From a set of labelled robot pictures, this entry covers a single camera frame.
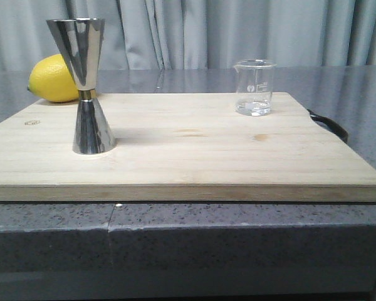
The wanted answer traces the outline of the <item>glass measuring beaker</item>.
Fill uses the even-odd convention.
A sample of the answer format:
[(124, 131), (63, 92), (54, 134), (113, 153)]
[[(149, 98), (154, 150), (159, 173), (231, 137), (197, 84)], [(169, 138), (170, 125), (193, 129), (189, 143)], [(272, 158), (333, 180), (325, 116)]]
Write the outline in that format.
[(241, 60), (234, 65), (238, 76), (236, 112), (253, 117), (270, 113), (275, 66), (262, 59)]

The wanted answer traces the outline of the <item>steel cocktail jigger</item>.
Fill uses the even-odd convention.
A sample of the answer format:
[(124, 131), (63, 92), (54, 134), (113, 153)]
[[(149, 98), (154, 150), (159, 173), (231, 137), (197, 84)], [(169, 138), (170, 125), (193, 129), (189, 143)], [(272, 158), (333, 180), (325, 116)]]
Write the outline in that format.
[(73, 151), (87, 155), (108, 152), (116, 140), (96, 92), (105, 20), (51, 19), (46, 23), (78, 90)]

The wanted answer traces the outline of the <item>wooden cutting board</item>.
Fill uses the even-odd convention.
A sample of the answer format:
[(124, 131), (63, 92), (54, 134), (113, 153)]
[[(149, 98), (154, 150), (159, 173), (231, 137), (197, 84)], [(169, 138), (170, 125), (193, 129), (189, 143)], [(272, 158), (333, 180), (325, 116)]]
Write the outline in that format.
[(38, 100), (0, 123), (0, 201), (376, 203), (376, 170), (287, 93), (250, 117), (234, 93), (99, 98), (117, 144), (73, 151), (77, 104)]

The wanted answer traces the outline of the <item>grey curtain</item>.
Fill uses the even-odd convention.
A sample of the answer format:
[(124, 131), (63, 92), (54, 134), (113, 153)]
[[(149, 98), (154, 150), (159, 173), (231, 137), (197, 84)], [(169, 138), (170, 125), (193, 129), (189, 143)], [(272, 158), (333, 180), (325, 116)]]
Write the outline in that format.
[(376, 65), (376, 1), (0, 1), (0, 72), (58, 52), (49, 19), (103, 18), (104, 70)]

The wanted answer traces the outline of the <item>yellow lemon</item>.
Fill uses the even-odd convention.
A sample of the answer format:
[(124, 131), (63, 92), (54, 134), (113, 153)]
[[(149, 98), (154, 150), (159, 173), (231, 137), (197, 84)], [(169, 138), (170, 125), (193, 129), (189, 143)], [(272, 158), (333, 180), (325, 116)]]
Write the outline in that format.
[(78, 99), (78, 90), (61, 54), (49, 56), (34, 66), (28, 91), (54, 103)]

